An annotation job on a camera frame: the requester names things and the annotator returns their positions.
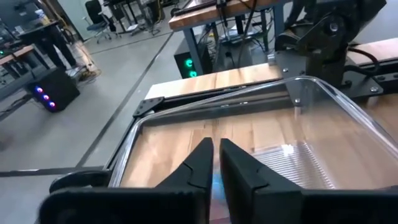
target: glass baking dish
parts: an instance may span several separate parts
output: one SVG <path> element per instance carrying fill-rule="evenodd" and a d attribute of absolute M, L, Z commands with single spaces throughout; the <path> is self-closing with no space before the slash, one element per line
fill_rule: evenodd
<path fill-rule="evenodd" d="M 205 137 L 213 140 L 216 170 L 220 140 L 228 138 L 306 189 L 398 185 L 390 135 L 329 84 L 296 77 L 145 116 L 129 132 L 110 187 L 155 187 Z M 213 183 L 213 194 L 222 192 Z"/>

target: office chair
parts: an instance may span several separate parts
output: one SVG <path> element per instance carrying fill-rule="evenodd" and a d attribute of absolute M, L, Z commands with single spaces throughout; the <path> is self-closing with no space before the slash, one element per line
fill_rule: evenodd
<path fill-rule="evenodd" d="M 91 21 L 93 21 L 93 23 L 90 24 L 87 17 L 84 17 L 83 19 L 89 25 L 87 27 L 87 31 L 96 32 L 94 37 L 97 40 L 97 44 L 100 43 L 100 39 L 102 37 L 104 37 L 104 38 L 108 37 L 108 39 L 111 40 L 112 39 L 111 33 L 114 33 L 116 38 L 120 37 L 120 34 L 118 34 L 116 32 L 116 28 L 113 25 L 113 23 L 111 22 L 111 19 L 109 19 L 107 16 L 104 15 L 102 8 L 101 8 L 101 4 L 100 4 L 100 2 L 98 2 L 98 0 L 87 1 L 85 3 L 85 6 L 86 6 L 87 13 L 88 13 Z"/>

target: clear plastic container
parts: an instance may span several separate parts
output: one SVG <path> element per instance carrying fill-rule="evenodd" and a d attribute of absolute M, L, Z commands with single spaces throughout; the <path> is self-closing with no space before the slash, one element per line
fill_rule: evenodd
<path fill-rule="evenodd" d="M 155 187 L 204 137 L 213 139 L 215 167 L 220 140 L 228 138 L 304 188 L 398 185 L 390 135 L 332 86 L 297 77 L 146 116 L 130 130 L 110 186 Z"/>

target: green led light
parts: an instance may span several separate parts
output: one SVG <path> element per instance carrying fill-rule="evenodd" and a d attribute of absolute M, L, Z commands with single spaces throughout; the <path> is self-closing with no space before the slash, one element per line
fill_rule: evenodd
<path fill-rule="evenodd" d="M 197 73 L 194 72 L 194 71 L 191 71 L 191 72 L 189 72 L 189 76 L 190 76 L 190 77 L 196 77 L 196 76 L 197 76 Z"/>
<path fill-rule="evenodd" d="M 185 66 L 187 66 L 188 68 L 191 68 L 192 67 L 192 59 L 186 59 L 185 60 Z"/>

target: computer tower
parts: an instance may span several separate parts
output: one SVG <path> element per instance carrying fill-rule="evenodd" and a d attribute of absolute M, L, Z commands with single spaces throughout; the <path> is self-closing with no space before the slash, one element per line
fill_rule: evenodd
<path fill-rule="evenodd" d="M 49 112 L 64 110 L 78 95 L 79 90 L 73 80 L 59 68 L 52 68 L 40 74 L 41 79 L 28 84 L 33 97 Z"/>
<path fill-rule="evenodd" d="M 213 72 L 213 64 L 211 62 L 211 57 L 206 43 L 199 43 L 198 51 L 201 67 L 203 68 L 203 74 L 205 75 Z M 177 67 L 180 70 L 182 78 L 193 78 L 197 76 L 197 71 L 191 58 L 188 43 L 185 39 L 181 41 L 180 46 L 175 51 L 174 60 L 175 63 L 177 63 Z"/>

